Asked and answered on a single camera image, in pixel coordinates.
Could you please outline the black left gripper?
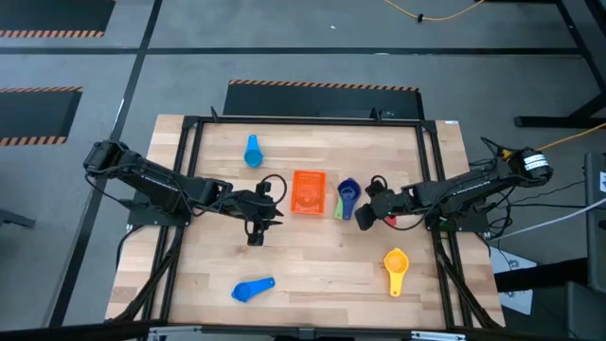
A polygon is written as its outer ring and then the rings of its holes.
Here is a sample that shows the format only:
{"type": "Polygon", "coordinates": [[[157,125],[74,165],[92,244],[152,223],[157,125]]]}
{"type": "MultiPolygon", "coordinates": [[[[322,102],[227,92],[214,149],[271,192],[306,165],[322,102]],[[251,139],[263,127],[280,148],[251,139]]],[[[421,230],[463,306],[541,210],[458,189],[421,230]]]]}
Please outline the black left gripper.
{"type": "Polygon", "coordinates": [[[253,224],[251,231],[246,230],[247,244],[263,245],[264,234],[269,227],[283,224],[283,222],[274,221],[276,216],[281,217],[283,213],[277,208],[276,203],[262,203],[252,200],[247,200],[246,203],[250,206],[246,223],[253,224]]]}

